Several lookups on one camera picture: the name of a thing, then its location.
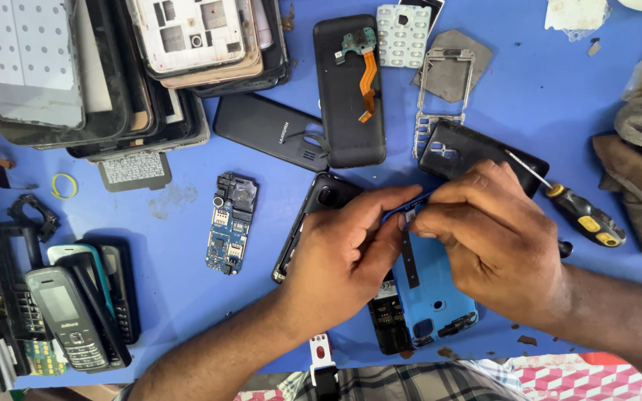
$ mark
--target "workbench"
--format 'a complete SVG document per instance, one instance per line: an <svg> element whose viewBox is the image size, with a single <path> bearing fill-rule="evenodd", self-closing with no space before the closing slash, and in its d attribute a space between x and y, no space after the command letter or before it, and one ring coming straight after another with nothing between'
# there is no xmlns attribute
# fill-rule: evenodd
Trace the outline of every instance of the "workbench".
<svg viewBox="0 0 642 401"><path fill-rule="evenodd" d="M286 32L290 57L297 61L291 81L261 94L320 116L313 26L338 16L375 15L380 4L378 0L295 2L295 28ZM288 0L281 0L282 14L289 5ZM602 168L589 141L594 134L612 129L613 117L623 105L620 93L633 67L642 60L642 13L616 1L610 5L611 16L597 32L570 43L565 33L544 30L545 1L447 0L429 43L439 32L459 29L492 49L495 56L470 95L465 124L546 160L551 165L550 180L570 186L629 228L620 198L597 188ZM589 57L589 39L596 37L601 38L603 48ZM366 188L421 183L430 189L439 183L438 178L419 170L411 156L419 90L410 84L414 73L410 68L380 68L388 150L385 162L334 170L334 174ZM205 100L204 105L211 125L217 99ZM426 96L428 111L458 108L458 104ZM11 171L13 178L39 184L32 191L0 188L0 221L9 220L6 207L18 195L31 192L61 217L56 235L42 245L44 254L49 245L73 242L86 233L127 239L142 330L138 343L130 347L134 360L126 369L93 375L72 369L59 377L31 375L17 379L17 388L131 382L172 347L268 293L276 286L270 278L273 265L315 175L212 135L205 145L168 154L173 182L165 189L110 193L96 166L71 158L64 149L15 147L1 136L0 147L18 164ZM235 276L205 265L215 182L226 171L254 178L260 188L243 268ZM51 195L51 177L56 173L76 178L75 198L58 200ZM62 193L67 191L66 181L60 181ZM534 200L557 221L559 236L574 244L568 263L642 281L642 254L631 229L624 246L603 248L576 232L542 193ZM27 264L23 242L13 244L19 262ZM511 321L486 307L480 306L479 314L479 322L470 330L404 360L380 352L370 314L363 308L348 322L329 330L333 359L340 368L353 368L446 360L438 354L440 348L463 359L585 351L530 327L513 329ZM536 346L517 342L521 335L535 338ZM306 370L310 364L309 346L304 343L260 372Z"/></svg>

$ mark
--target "karbonn logo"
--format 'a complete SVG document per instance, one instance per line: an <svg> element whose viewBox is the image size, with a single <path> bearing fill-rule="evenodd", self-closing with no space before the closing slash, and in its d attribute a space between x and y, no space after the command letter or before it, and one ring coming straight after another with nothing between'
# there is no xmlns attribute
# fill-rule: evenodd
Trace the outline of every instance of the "karbonn logo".
<svg viewBox="0 0 642 401"><path fill-rule="evenodd" d="M281 130L281 138L279 138L279 143L284 144L284 135L286 135L286 129L289 128L289 123L284 123L284 129Z"/></svg>

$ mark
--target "hand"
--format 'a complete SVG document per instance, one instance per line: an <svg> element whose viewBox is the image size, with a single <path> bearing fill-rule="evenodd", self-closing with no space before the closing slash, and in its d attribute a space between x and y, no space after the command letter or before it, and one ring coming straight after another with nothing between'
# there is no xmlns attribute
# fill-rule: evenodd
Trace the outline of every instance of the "hand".
<svg viewBox="0 0 642 401"><path fill-rule="evenodd" d="M541 328L568 312L557 225L508 163L483 160L437 188L409 230L444 243L455 286L498 314Z"/></svg>
<svg viewBox="0 0 642 401"><path fill-rule="evenodd" d="M291 326L311 338L358 313L378 292L400 254L402 225L386 211L416 197L420 186L368 190L337 211L307 215L279 287Z"/></svg>

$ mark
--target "metal phone frame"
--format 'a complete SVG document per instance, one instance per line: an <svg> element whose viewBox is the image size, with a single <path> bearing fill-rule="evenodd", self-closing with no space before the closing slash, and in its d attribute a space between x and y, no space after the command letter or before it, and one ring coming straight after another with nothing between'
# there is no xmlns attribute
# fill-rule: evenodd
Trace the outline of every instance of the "metal phone frame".
<svg viewBox="0 0 642 401"><path fill-rule="evenodd" d="M458 61L468 61L469 62L469 71L467 73L467 83L464 87L464 99L462 101L462 109L460 114L425 114L422 111L422 106L425 101L425 86L427 84L427 71L429 66L433 61L444 61L446 59L456 59ZM415 114L415 137L413 140L412 147L412 157L417 159L420 156L418 152L418 147L421 144L428 146L427 141L432 135L432 127L435 125L441 118L447 120L458 121L460 124L464 125L464 110L467 107L467 99L469 97L469 89L472 81L472 69L474 68L474 52L470 49L447 49L444 47L434 47L431 50L428 50L425 53L425 60L422 63L422 74L420 75L420 93L417 97L417 107L418 111ZM421 120L427 120L427 123L421 123ZM426 131L420 132L421 128L425 128Z"/></svg>

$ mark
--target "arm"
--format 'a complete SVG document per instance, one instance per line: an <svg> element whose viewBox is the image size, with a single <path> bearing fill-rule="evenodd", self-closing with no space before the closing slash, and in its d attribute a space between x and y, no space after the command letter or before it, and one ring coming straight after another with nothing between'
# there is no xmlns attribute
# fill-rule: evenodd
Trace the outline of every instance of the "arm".
<svg viewBox="0 0 642 401"><path fill-rule="evenodd" d="M380 217L419 186L363 193L308 215L283 285L174 348L138 379L130 400L231 400L264 365L351 318L375 296L400 253L399 219Z"/></svg>
<svg viewBox="0 0 642 401"><path fill-rule="evenodd" d="M410 229L445 244L457 288L489 309L642 371L642 284L562 264L556 223L508 164L441 186Z"/></svg>

